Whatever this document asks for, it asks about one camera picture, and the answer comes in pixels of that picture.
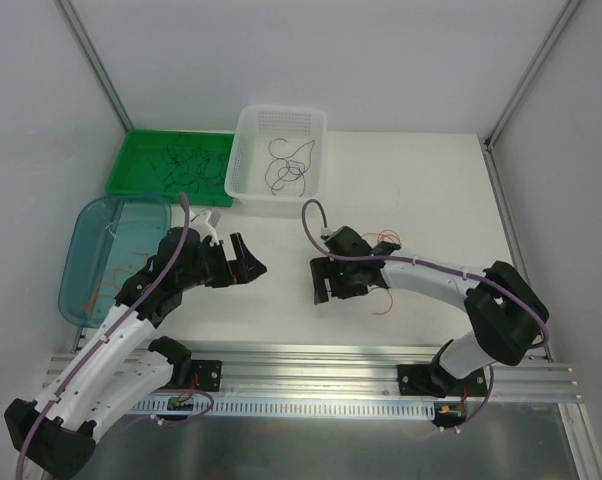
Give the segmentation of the white perforated plastic basket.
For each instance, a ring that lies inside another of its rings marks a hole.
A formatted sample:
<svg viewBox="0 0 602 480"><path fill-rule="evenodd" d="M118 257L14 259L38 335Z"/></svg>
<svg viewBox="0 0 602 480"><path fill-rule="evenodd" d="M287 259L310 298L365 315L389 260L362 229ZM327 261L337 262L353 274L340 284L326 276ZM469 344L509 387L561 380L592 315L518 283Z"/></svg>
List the white perforated plastic basket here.
<svg viewBox="0 0 602 480"><path fill-rule="evenodd" d="M295 217L325 187L327 115L317 109L260 104L239 114L226 193L254 215Z"/></svg>

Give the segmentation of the green plastic tray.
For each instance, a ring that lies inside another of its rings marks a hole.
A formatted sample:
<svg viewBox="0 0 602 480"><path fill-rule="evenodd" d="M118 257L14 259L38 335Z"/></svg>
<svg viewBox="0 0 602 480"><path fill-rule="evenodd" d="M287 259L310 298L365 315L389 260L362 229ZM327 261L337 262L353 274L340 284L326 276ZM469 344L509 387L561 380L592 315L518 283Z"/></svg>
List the green plastic tray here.
<svg viewBox="0 0 602 480"><path fill-rule="evenodd" d="M132 130L105 185L111 195L158 195L171 204L228 208L225 178L233 136L227 133Z"/></svg>

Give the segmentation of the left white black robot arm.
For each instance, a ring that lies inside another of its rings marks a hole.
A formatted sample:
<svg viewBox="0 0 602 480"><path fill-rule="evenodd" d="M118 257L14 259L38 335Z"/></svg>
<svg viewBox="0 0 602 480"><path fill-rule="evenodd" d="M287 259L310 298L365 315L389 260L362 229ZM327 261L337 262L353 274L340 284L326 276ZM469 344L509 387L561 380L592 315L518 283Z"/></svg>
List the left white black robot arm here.
<svg viewBox="0 0 602 480"><path fill-rule="evenodd" d="M230 237L235 257L222 242L192 228L170 229L156 254L129 277L98 332L35 399L15 399L4 419L18 451L15 476L75 477L106 432L140 400L161 388L185 388L191 352L166 336L151 341L125 373L118 367L182 303L186 291L203 286L249 284L267 271L242 236Z"/></svg>

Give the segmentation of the translucent blue plastic tray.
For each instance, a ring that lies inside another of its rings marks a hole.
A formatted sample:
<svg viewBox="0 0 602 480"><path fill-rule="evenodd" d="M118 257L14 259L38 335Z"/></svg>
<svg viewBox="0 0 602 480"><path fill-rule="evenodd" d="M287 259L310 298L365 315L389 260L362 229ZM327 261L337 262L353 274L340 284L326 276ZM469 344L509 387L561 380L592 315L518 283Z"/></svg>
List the translucent blue plastic tray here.
<svg viewBox="0 0 602 480"><path fill-rule="evenodd" d="M77 217L58 296L69 323L97 328L125 281L146 265L171 227L171 207L157 195L106 195Z"/></svg>

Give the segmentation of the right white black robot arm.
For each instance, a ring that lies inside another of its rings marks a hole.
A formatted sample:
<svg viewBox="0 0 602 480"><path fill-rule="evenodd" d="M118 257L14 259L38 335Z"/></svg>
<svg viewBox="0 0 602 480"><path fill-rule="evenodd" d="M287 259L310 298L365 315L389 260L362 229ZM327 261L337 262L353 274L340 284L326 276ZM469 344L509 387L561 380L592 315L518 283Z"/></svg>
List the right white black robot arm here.
<svg viewBox="0 0 602 480"><path fill-rule="evenodd" d="M400 365L399 389L408 396L445 398L476 390L485 368L516 366L548 341L549 312L517 270L503 261L468 269L422 259L399 244L370 245L350 227L323 236L322 256L309 263L314 302L346 300L373 288L405 290L464 312L470 332L447 341L427 364Z"/></svg>

